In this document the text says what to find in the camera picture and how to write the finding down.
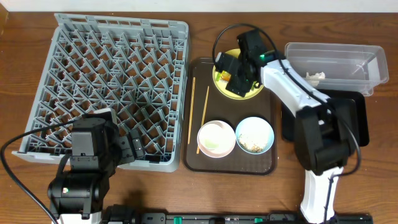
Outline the yellow plate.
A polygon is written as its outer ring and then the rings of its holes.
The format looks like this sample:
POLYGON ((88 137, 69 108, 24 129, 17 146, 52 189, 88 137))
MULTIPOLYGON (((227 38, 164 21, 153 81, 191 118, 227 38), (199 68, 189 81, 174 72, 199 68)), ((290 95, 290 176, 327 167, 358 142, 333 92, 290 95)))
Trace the yellow plate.
POLYGON ((252 98, 263 89, 256 76, 246 73, 240 49, 220 52, 215 57, 213 81, 222 94, 234 100, 252 98))

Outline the light blue bowl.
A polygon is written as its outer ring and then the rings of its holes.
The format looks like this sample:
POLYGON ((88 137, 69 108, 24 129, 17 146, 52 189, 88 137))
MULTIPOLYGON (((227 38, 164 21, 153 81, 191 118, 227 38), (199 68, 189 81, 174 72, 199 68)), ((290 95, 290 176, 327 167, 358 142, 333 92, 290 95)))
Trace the light blue bowl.
POLYGON ((235 129, 236 142, 246 153, 260 155, 274 145, 274 130, 270 123, 260 117, 248 117, 235 129))

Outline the white pink cup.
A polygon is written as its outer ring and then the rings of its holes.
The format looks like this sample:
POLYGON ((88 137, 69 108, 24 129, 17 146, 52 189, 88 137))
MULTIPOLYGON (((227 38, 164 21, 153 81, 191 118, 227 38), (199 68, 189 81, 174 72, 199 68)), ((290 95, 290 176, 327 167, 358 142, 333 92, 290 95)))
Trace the white pink cup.
POLYGON ((215 159, 226 157, 235 147, 235 132, 224 121, 209 121, 200 128, 197 143, 200 152, 208 157, 215 159))

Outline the orange green snack wrapper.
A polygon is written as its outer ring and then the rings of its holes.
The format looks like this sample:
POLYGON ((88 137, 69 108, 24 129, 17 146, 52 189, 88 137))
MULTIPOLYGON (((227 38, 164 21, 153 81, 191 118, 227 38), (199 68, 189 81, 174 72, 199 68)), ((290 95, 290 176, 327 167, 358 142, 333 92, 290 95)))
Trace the orange green snack wrapper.
POLYGON ((225 82, 225 83, 228 83, 229 82, 229 80, 230 80, 230 78, 231 78, 231 74, 229 74, 228 72, 226 72, 226 71, 223 71, 223 72, 215 72, 215 74, 216 74, 216 81, 217 82, 225 82))

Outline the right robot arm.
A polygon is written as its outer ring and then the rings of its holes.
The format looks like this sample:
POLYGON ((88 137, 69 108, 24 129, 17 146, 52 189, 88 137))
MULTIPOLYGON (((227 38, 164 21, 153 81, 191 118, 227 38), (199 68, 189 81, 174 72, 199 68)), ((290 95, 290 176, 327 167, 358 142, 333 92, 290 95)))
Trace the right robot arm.
POLYGON ((263 30, 252 26, 237 37, 240 54, 212 53, 217 72, 231 74, 228 91, 244 96, 262 85, 294 116, 294 150, 305 169, 300 211, 308 223, 331 223, 337 180, 349 156, 359 153, 348 102, 334 100, 306 82, 280 54, 268 50, 263 30))

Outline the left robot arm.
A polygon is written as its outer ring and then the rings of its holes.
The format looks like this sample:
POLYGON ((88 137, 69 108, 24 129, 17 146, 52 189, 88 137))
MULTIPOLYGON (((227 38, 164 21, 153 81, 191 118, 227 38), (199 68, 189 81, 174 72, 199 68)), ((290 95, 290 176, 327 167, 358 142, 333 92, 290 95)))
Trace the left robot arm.
POLYGON ((72 151, 61 159, 47 191, 54 222, 139 223, 131 207, 103 207, 116 168, 144 155, 138 130, 120 136, 115 110, 101 109, 75 121, 71 135, 72 151))

